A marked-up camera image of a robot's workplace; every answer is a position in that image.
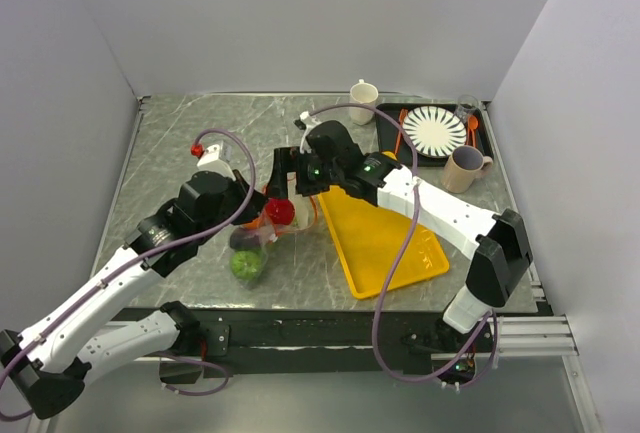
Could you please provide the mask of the orange toy tangerine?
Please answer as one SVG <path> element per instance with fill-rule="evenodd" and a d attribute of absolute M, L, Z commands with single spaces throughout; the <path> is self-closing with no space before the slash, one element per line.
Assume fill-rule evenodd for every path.
<path fill-rule="evenodd" d="M 244 227 L 249 230 L 255 230 L 260 228 L 263 225 L 263 220 L 261 218 L 256 218 L 255 220 L 244 224 Z"/>

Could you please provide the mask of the red toy apple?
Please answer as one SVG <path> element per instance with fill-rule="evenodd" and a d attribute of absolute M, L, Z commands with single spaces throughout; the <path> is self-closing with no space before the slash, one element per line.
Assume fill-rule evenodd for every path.
<path fill-rule="evenodd" d="M 265 212 L 275 225 L 290 225 L 295 218 L 295 207 L 289 199 L 270 198 Z"/>

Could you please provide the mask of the purple toy eggplant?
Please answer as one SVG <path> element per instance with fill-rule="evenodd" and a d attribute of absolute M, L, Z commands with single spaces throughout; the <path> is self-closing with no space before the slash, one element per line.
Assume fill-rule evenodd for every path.
<path fill-rule="evenodd" d="M 234 251 L 260 249 L 262 243 L 260 235 L 249 230 L 236 229 L 229 236 L 229 247 Z"/>

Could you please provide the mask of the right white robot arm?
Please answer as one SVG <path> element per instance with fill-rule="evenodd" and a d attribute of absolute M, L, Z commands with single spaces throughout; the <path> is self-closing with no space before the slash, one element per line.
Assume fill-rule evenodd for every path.
<path fill-rule="evenodd" d="M 267 196 L 287 198 L 290 175 L 302 196 L 338 186 L 352 198 L 416 221 L 469 259 L 465 283 L 437 328 L 439 343 L 449 351 L 463 349 L 476 323 L 506 304 L 532 263 L 519 213 L 476 207 L 425 182 L 395 159 L 363 153 L 338 121 L 308 129 L 300 147 L 275 149 Z"/>

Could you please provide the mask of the clear zip top bag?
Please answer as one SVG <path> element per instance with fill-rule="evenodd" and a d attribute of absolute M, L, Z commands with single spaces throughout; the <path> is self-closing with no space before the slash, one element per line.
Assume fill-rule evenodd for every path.
<path fill-rule="evenodd" d="M 290 225 L 284 226 L 284 225 L 273 224 L 267 217 L 265 212 L 265 207 L 264 207 L 264 210 L 258 216 L 258 218 L 261 218 L 263 220 L 263 225 L 260 228 L 255 230 L 249 230 L 249 229 L 246 229 L 244 225 L 241 225 L 234 229 L 234 230 L 244 229 L 244 230 L 253 231 L 256 234 L 259 234 L 263 241 L 262 247 L 260 249 L 254 249 L 260 252 L 263 257 L 263 270 L 260 276 L 253 281 L 246 282 L 246 281 L 236 279 L 234 275 L 231 273 L 232 276 L 244 287 L 251 288 L 259 281 L 260 277 L 262 276 L 263 272 L 266 269 L 266 264 L 268 262 L 270 251 L 272 247 L 275 245 L 275 243 L 281 237 L 284 237 L 287 235 L 300 234 L 312 228 L 318 220 L 318 205 L 313 196 L 303 197 L 299 194 L 296 194 L 294 190 L 291 190 L 289 192 L 289 197 L 287 199 L 289 199 L 295 207 L 295 218 Z M 231 256 L 236 251 L 232 250 L 231 248 L 230 250 L 231 250 L 231 255 L 229 259 L 229 270 L 231 272 L 230 260 L 231 260 Z"/>

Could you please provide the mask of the bumpy green toy fruit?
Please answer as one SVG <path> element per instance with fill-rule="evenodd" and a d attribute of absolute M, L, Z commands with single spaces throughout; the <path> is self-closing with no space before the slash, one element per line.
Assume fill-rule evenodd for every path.
<path fill-rule="evenodd" d="M 257 250 L 236 251 L 230 260 L 231 273 L 238 280 L 250 282 L 263 270 L 263 257 Z"/>

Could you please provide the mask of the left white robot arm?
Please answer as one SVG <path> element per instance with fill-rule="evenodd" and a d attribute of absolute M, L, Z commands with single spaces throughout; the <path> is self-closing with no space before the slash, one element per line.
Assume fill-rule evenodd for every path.
<path fill-rule="evenodd" d="M 21 332 L 2 331 L 1 378 L 12 381 L 30 414 L 54 417 L 91 382 L 126 363 L 161 352 L 184 355 L 197 346 L 199 322 L 179 301 L 116 331 L 100 330 L 226 226 L 257 218 L 266 199 L 255 183 L 239 171 L 195 173 L 62 305 Z"/>

